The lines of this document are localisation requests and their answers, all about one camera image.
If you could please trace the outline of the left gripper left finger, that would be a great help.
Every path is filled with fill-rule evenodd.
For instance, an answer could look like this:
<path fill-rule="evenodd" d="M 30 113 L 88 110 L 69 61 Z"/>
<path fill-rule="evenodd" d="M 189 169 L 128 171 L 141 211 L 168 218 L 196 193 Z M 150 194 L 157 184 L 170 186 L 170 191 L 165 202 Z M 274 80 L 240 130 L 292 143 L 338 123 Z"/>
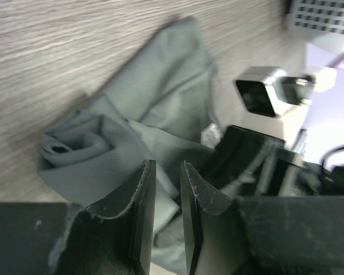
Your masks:
<path fill-rule="evenodd" d="M 149 274 L 156 163 L 103 199 L 0 202 L 0 274 Z"/>

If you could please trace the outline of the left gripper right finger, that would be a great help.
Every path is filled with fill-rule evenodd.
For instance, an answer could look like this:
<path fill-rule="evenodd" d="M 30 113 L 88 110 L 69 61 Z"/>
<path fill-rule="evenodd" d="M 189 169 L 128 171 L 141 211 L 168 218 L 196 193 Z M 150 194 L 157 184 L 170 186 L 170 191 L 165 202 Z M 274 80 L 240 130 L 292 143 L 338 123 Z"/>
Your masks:
<path fill-rule="evenodd" d="M 238 197 L 181 166 L 189 274 L 344 274 L 344 196 Z"/>

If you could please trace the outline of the grey t shirt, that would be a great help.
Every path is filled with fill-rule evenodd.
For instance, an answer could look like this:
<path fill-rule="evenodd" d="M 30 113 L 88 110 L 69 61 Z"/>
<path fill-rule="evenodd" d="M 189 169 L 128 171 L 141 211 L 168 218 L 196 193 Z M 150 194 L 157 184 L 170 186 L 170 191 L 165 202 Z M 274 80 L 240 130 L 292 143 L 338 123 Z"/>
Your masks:
<path fill-rule="evenodd" d="M 198 21 L 160 30 L 85 106 L 44 131 L 38 174 L 68 201 L 89 206 L 156 161 L 153 263 L 186 274 L 180 166 L 199 167 L 212 150 L 213 57 Z"/>

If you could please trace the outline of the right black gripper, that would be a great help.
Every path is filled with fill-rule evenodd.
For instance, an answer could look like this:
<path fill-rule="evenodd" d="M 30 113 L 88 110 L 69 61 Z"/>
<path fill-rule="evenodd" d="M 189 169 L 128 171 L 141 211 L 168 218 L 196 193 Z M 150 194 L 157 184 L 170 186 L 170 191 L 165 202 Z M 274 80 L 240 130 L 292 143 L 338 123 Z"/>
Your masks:
<path fill-rule="evenodd" d="M 231 125 L 204 163 L 203 178 L 229 197 L 344 195 L 344 165 L 325 168 L 344 146 L 328 152 L 319 164 L 309 163 L 302 156 L 305 139 L 301 130 L 287 150 L 281 139 Z"/>

